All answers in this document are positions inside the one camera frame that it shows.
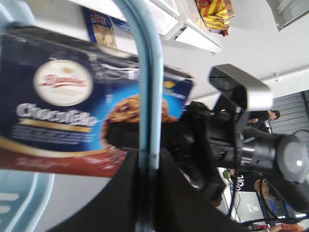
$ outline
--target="white ceiling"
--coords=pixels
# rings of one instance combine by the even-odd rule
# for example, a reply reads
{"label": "white ceiling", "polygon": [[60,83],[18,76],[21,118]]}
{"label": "white ceiling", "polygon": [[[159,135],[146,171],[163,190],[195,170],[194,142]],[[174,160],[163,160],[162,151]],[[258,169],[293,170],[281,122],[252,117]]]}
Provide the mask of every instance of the white ceiling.
{"label": "white ceiling", "polygon": [[258,79],[309,66],[309,15],[278,32],[266,1],[232,0],[236,17],[223,52],[207,51],[173,41],[163,41],[165,63],[182,68],[195,78],[191,98],[214,92],[207,82],[213,65],[231,63]]}

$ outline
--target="chocolate chip cookie package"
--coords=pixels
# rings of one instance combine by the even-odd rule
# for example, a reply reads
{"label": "chocolate chip cookie package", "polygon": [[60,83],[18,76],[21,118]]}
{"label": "chocolate chip cookie package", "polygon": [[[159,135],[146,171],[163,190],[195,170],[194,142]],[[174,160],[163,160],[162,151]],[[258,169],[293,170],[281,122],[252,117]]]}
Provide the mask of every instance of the chocolate chip cookie package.
{"label": "chocolate chip cookie package", "polygon": [[[126,151],[105,135],[139,121],[138,57],[37,27],[0,41],[0,168],[112,177]],[[165,67],[163,122],[178,120],[192,86]]]}

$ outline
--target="black t-shirt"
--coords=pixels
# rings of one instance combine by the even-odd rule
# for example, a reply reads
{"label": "black t-shirt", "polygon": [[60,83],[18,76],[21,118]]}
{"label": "black t-shirt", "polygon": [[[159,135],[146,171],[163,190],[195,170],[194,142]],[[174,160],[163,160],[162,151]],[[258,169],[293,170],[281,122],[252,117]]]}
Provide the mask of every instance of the black t-shirt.
{"label": "black t-shirt", "polygon": [[268,111],[252,111],[250,112],[249,119],[257,118],[259,121],[266,121],[269,119]]}
{"label": "black t-shirt", "polygon": [[236,191],[256,192],[254,183],[261,178],[261,174],[256,172],[238,172]]}

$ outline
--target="man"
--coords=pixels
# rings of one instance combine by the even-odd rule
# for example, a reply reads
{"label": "man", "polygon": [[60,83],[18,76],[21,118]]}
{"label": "man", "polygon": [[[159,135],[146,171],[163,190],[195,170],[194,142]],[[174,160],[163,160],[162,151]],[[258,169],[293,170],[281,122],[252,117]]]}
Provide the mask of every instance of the man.
{"label": "man", "polygon": [[[229,170],[232,178],[235,179],[235,170]],[[238,171],[236,191],[245,191],[245,192],[257,192],[261,196],[259,184],[261,181],[261,175],[256,172],[242,172]],[[262,182],[262,194],[265,199],[279,199],[280,197],[276,191],[267,183],[265,179]]]}
{"label": "man", "polygon": [[276,120],[280,118],[279,110],[252,111],[250,112],[248,122],[263,122],[267,120]]}

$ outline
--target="shelf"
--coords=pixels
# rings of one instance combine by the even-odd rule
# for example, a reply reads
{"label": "shelf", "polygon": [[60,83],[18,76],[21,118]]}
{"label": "shelf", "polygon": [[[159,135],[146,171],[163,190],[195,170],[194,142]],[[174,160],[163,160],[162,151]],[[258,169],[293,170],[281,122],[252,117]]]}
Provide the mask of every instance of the shelf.
{"label": "shelf", "polygon": [[[112,0],[69,1],[126,20]],[[220,53],[223,50],[220,44],[221,36],[207,29],[194,0],[145,0],[145,2],[163,40],[176,40],[213,53]]]}

